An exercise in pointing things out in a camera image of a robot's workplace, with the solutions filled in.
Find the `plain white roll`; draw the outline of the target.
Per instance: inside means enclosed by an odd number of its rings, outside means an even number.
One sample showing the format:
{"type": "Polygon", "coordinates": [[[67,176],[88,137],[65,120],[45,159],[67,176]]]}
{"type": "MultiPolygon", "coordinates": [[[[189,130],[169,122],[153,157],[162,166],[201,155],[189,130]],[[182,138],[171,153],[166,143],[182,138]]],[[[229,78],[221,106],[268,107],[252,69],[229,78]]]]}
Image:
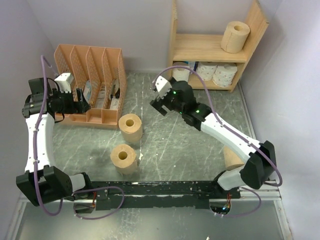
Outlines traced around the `plain white roll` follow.
{"type": "MultiPolygon", "coordinates": [[[[189,67],[189,65],[185,62],[177,61],[173,64],[173,66],[184,66],[189,67]]],[[[184,68],[173,68],[172,69],[172,77],[175,78],[176,81],[185,81],[189,80],[190,71],[184,68]]]]}

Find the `blue white roll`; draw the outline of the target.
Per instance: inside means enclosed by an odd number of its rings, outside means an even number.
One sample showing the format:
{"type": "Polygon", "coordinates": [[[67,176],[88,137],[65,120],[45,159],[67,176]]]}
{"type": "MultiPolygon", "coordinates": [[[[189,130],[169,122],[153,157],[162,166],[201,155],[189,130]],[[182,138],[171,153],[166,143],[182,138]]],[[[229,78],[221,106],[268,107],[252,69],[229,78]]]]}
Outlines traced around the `blue white roll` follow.
{"type": "Polygon", "coordinates": [[[185,63],[188,64],[188,67],[190,69],[193,69],[193,71],[196,71],[199,62],[198,61],[185,61],[185,63]]]}

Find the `white patterned roll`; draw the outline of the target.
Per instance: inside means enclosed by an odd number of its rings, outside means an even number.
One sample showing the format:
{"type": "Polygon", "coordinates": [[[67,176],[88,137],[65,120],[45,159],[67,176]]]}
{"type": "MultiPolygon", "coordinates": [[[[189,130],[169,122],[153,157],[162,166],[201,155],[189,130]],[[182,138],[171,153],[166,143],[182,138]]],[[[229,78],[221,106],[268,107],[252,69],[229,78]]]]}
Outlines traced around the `white patterned roll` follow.
{"type": "Polygon", "coordinates": [[[196,72],[203,81],[211,81],[217,66],[217,62],[200,61],[196,68],[196,72]]]}
{"type": "Polygon", "coordinates": [[[226,88],[231,85],[237,71],[235,63],[218,63],[212,80],[217,86],[226,88]]]}

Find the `white patterned roll front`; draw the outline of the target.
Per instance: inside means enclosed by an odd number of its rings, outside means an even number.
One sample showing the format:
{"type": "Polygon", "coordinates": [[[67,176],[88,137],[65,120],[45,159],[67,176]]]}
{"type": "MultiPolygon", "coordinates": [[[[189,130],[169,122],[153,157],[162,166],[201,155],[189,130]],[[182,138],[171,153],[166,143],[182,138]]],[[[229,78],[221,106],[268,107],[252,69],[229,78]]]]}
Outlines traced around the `white patterned roll front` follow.
{"type": "Polygon", "coordinates": [[[231,85],[237,71],[235,63],[218,63],[212,80],[217,86],[226,88],[231,85]]]}

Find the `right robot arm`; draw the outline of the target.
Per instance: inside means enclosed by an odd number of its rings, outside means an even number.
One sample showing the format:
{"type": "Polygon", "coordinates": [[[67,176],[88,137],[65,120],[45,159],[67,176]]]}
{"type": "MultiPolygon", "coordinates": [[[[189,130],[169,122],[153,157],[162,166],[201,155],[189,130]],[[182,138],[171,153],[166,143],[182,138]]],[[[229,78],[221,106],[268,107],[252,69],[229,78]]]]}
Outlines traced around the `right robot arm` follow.
{"type": "Polygon", "coordinates": [[[275,148],[271,142],[261,143],[228,124],[208,105],[197,102],[192,87],[185,81],[159,76],[153,84],[158,93],[158,97],[150,102],[153,108],[163,116],[167,111],[179,113],[187,125],[214,137],[244,163],[215,178],[212,193],[216,198],[223,199],[233,188],[248,186],[258,190],[266,183],[276,166],[275,148]]]}

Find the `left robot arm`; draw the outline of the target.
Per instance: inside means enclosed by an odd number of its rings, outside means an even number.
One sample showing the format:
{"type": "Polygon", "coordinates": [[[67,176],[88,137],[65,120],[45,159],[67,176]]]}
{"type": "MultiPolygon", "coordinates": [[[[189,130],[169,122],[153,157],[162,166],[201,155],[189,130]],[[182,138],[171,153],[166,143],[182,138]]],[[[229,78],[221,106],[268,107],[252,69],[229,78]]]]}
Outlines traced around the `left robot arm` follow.
{"type": "Polygon", "coordinates": [[[55,166],[55,115],[83,114],[91,108],[82,89],[72,90],[73,80],[71,73],[63,73],[54,79],[55,88],[42,77],[28,82],[31,94],[22,108],[28,129],[28,157],[24,174],[16,177],[16,185],[36,207],[60,199],[73,201],[74,192],[86,200],[94,192],[86,173],[68,175],[55,166]]]}

